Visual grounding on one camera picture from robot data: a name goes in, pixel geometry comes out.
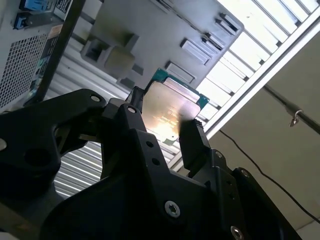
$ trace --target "blue connector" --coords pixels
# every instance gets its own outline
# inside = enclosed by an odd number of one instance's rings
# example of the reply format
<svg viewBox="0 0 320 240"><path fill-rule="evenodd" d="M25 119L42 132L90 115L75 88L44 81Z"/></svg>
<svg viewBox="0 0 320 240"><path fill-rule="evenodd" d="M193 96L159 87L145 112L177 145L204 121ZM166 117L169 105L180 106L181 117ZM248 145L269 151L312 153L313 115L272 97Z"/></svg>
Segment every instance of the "blue connector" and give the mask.
<svg viewBox="0 0 320 240"><path fill-rule="evenodd" d="M50 10L54 2L54 0L21 0L20 9L44 12Z"/></svg>
<svg viewBox="0 0 320 240"><path fill-rule="evenodd" d="M20 29L28 27L27 19L28 19L28 17L30 15L31 14L28 13L28 12L18 13L16 15L16 18L15 18L15 21L14 21L13 29L20 30Z"/></svg>

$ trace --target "screw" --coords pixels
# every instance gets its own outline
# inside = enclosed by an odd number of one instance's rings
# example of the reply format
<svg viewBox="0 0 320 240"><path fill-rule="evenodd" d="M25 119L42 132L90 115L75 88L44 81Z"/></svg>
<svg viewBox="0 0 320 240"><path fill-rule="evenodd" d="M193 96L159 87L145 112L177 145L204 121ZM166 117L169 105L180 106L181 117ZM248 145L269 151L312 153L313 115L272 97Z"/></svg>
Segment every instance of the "screw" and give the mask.
<svg viewBox="0 0 320 240"><path fill-rule="evenodd" d="M7 142L0 138L0 151L5 150L7 148Z"/></svg>
<svg viewBox="0 0 320 240"><path fill-rule="evenodd" d="M236 239L236 240L244 240L245 239L244 235L239 230L239 228L237 228L235 226L231 226L230 230L231 230L231 234L234 237L234 239Z"/></svg>
<svg viewBox="0 0 320 240"><path fill-rule="evenodd" d="M100 102L100 98L98 98L97 96L92 95L91 99L95 102Z"/></svg>
<svg viewBox="0 0 320 240"><path fill-rule="evenodd" d="M164 204L164 209L170 217L177 219L180 216L180 208L174 201L167 201Z"/></svg>
<svg viewBox="0 0 320 240"><path fill-rule="evenodd" d="M221 152L219 152L219 151L215 151L215 154L220 158L220 159L222 159L224 156L222 155L222 153Z"/></svg>
<svg viewBox="0 0 320 240"><path fill-rule="evenodd" d="M249 176L249 173L247 173L245 170L241 170L241 173L242 173L244 176L246 176L247 178L250 177L250 176Z"/></svg>
<svg viewBox="0 0 320 240"><path fill-rule="evenodd" d="M129 110L129 112L131 112L131 113L133 113L133 114L135 114L137 111L133 108L133 107L131 107L131 106L128 106L128 110Z"/></svg>

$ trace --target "corrugated metal panel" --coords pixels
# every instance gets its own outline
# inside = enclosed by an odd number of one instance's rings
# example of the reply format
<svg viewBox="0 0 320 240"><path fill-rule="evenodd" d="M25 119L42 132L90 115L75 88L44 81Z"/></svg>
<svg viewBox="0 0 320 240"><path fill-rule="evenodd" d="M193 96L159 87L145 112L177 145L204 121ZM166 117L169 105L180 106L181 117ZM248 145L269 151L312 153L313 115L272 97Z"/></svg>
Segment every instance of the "corrugated metal panel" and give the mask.
<svg viewBox="0 0 320 240"><path fill-rule="evenodd" d="M289 47L287 43L298 38L299 29L306 27L303 22L310 21L308 16L320 15L315 11L318 7L315 0L219 1L244 23L245 31L198 87L210 98L210 104L198 116L208 136L219 118ZM86 1L46 99L81 88L96 91L107 101L125 99L129 94L117 85L116 79L81 58L80 52L101 5L99 0ZM173 146L160 143L160 146L168 166L179 170L183 165L179 161L179 143L175 142ZM89 142L62 158L55 179L57 191L65 197L71 196L99 181L101 171L100 145Z"/></svg>

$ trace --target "bolt hole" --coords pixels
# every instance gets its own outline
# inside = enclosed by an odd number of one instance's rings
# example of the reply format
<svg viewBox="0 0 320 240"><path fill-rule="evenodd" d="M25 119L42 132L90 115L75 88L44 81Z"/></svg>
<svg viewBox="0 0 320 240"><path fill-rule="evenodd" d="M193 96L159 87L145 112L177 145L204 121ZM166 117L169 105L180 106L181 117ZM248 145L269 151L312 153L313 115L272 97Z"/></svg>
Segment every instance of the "bolt hole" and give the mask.
<svg viewBox="0 0 320 240"><path fill-rule="evenodd" d="M159 160L158 160L158 159L156 159L156 158L152 158L152 163L153 163L154 165L157 165L157 166L159 166L159 165L160 165Z"/></svg>
<svg viewBox="0 0 320 240"><path fill-rule="evenodd" d="M149 148L153 148L154 147L153 143L150 142L150 141L147 141L146 144L148 145Z"/></svg>
<svg viewBox="0 0 320 240"><path fill-rule="evenodd" d="M218 158L222 159L224 156L219 151L215 151L215 154L218 156Z"/></svg>
<svg viewBox="0 0 320 240"><path fill-rule="evenodd" d="M169 209L172 213L176 214L177 213L177 209L175 206L173 206L172 204L169 205Z"/></svg>
<svg viewBox="0 0 320 240"><path fill-rule="evenodd" d="M234 234L236 235L237 238L239 238L239 239L241 238L241 235L238 231L235 231Z"/></svg>
<svg viewBox="0 0 320 240"><path fill-rule="evenodd" d="M95 95L91 95L91 99L92 99L93 101L95 101L95 102L100 102L100 101L101 101L100 98L97 97L97 96L95 96Z"/></svg>
<svg viewBox="0 0 320 240"><path fill-rule="evenodd" d="M247 173L245 170L241 170L241 173L242 173L245 177L249 178L249 173Z"/></svg>
<svg viewBox="0 0 320 240"><path fill-rule="evenodd" d="M135 114L136 112L137 112L137 110L135 110L133 107L131 107L131 106L128 106L128 110L129 110L129 112L131 112L131 113L133 113L133 114Z"/></svg>
<svg viewBox="0 0 320 240"><path fill-rule="evenodd" d="M229 193L228 195L232 200L235 200L235 196L233 196L231 193Z"/></svg>
<svg viewBox="0 0 320 240"><path fill-rule="evenodd" d="M50 154L46 149L29 149L24 154L24 160L33 167L44 167L50 163Z"/></svg>

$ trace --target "metal hook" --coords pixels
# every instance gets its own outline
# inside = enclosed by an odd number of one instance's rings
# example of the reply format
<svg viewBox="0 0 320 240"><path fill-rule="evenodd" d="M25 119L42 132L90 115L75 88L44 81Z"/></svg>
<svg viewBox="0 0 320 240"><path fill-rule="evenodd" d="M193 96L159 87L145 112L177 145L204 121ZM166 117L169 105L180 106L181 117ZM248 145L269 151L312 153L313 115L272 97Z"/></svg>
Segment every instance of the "metal hook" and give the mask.
<svg viewBox="0 0 320 240"><path fill-rule="evenodd" d="M293 126L295 126L299 122L298 113L301 113L301 112L303 112L301 109L295 112L294 117L292 118L291 122L289 123L290 128L292 128Z"/></svg>

